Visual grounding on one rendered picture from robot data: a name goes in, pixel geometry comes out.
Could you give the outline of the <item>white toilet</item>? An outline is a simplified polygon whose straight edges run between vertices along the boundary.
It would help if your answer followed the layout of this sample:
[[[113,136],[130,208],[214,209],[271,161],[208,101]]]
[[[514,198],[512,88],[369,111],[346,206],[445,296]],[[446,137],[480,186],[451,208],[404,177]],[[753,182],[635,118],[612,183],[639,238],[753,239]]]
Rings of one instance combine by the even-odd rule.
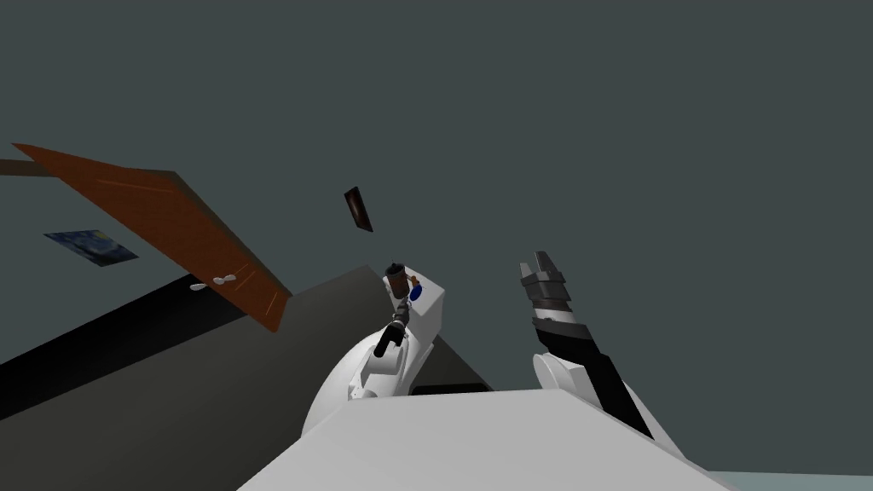
[[[407,275],[414,275],[423,286],[423,292],[414,302],[409,302],[410,320],[408,330],[408,358],[405,365],[404,379],[395,396],[410,394],[414,379],[421,367],[433,351],[434,341],[442,329],[442,312],[445,290],[432,280],[406,267]],[[344,354],[329,373],[315,396],[304,421],[303,433],[313,429],[323,419],[335,412],[341,405],[349,401],[348,389],[352,377],[361,363],[368,348],[379,340],[383,329],[359,341]]]

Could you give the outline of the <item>dark brown wall plate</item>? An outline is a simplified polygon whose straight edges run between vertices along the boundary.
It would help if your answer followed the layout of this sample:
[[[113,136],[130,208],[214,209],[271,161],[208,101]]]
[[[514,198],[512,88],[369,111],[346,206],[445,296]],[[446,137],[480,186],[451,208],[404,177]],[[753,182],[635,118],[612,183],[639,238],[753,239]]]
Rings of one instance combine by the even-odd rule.
[[[361,196],[361,191],[358,187],[353,187],[347,192],[344,192],[344,198],[349,207],[350,214],[356,226],[362,230],[373,232],[369,215],[366,206]]]

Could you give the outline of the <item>blue night sky painting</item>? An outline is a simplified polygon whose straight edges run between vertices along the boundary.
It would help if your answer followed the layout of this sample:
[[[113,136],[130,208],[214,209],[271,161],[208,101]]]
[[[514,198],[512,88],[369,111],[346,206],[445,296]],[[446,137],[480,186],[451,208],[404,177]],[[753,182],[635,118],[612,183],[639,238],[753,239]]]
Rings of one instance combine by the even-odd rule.
[[[45,237],[99,267],[135,260],[138,256],[100,230],[47,233]]]

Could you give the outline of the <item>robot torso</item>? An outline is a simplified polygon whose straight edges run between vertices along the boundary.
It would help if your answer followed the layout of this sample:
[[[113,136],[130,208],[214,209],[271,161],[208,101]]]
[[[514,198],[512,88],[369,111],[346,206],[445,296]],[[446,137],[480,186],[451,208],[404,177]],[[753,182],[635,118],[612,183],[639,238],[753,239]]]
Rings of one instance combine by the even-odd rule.
[[[238,491],[738,491],[565,390],[348,401]]]

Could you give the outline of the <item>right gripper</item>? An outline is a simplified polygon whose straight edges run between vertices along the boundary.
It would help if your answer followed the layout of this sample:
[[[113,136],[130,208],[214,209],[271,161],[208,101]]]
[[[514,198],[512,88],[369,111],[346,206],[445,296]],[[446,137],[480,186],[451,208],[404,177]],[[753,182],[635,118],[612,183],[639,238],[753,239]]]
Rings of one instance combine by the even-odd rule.
[[[532,306],[535,309],[571,312],[571,297],[564,276],[558,272],[545,251],[537,251],[535,259],[540,272],[535,272],[527,263],[519,263],[520,282]]]

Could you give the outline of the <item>dark brown cup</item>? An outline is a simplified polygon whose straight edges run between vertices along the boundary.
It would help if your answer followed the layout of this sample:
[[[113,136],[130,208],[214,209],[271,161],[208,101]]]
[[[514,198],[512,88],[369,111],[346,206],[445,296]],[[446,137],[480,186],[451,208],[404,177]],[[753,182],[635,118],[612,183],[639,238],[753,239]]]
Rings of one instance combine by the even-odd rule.
[[[397,300],[403,300],[409,294],[410,286],[406,268],[402,263],[392,263],[385,270],[385,278],[392,295]]]

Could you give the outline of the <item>brown wooden door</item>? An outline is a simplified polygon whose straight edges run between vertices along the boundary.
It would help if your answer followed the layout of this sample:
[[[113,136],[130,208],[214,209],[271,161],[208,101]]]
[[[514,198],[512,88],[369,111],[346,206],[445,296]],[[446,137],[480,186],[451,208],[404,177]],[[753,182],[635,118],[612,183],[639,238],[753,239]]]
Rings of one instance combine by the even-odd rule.
[[[212,289],[278,331],[292,294],[179,175],[16,147],[199,281],[233,274],[235,282]]]

